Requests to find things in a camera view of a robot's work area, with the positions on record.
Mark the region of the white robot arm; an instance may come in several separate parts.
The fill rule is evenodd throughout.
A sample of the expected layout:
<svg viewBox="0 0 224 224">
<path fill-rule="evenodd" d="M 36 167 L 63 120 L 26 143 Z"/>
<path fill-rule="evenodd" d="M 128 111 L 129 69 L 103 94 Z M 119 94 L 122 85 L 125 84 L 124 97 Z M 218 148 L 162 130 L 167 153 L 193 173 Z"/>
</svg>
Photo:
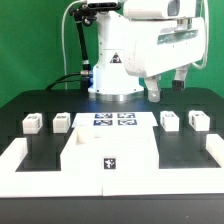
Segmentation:
<svg viewBox="0 0 224 224">
<path fill-rule="evenodd" d="M 87 0 L 96 14 L 99 59 L 93 67 L 93 98 L 123 101 L 140 94 L 143 79 L 151 102 L 160 100 L 159 82 L 175 72 L 181 92 L 190 67 L 207 63 L 207 0 Z"/>
</svg>

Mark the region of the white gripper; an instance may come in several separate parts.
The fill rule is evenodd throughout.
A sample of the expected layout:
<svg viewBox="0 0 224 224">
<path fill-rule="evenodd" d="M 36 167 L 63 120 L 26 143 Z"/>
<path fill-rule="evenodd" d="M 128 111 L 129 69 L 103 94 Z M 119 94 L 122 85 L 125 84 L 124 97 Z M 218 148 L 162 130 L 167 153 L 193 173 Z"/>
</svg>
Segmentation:
<svg viewBox="0 0 224 224">
<path fill-rule="evenodd" d="M 176 69 L 172 89 L 182 92 L 190 63 L 202 59 L 205 25 L 193 18 L 188 30 L 177 30 L 177 21 L 131 21 L 125 33 L 124 67 L 131 76 L 145 78 L 150 102 L 160 101 L 160 77 Z"/>
</svg>

